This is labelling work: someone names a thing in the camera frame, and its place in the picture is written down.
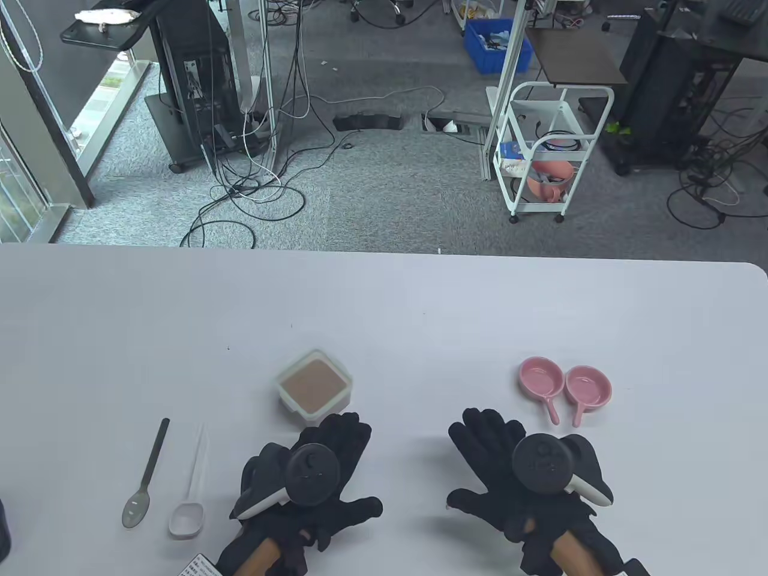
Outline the person's left hand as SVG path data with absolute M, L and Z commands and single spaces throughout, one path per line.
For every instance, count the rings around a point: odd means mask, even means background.
M 335 490 L 316 506 L 274 505 L 242 520 L 238 535 L 220 554 L 216 564 L 219 573 L 237 574 L 260 545 L 272 541 L 277 546 L 278 557 L 262 574 L 307 574 L 305 548 L 316 547 L 324 552 L 342 530 L 380 517 L 383 506 L 378 497 L 362 497 L 351 502 L 341 499 L 371 434 L 372 428 L 361 422 L 356 412 L 332 414 L 319 426 L 305 428 L 291 447 L 291 453 L 309 444 L 320 444 L 333 452 L 338 460 Z

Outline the person's right hand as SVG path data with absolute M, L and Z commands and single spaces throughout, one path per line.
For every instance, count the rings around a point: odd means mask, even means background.
M 565 534 L 572 534 L 586 548 L 597 562 L 599 574 L 622 573 L 625 563 L 618 549 L 593 524 L 595 511 L 587 502 L 564 491 L 541 496 L 516 477 L 512 455 L 526 436 L 519 421 L 505 421 L 493 409 L 468 408 L 461 422 L 450 425 L 449 436 L 487 491 L 478 494 L 455 489 L 447 496 L 447 507 L 485 521 L 507 540 L 520 544 L 524 573 L 563 574 L 551 552 L 555 541 Z

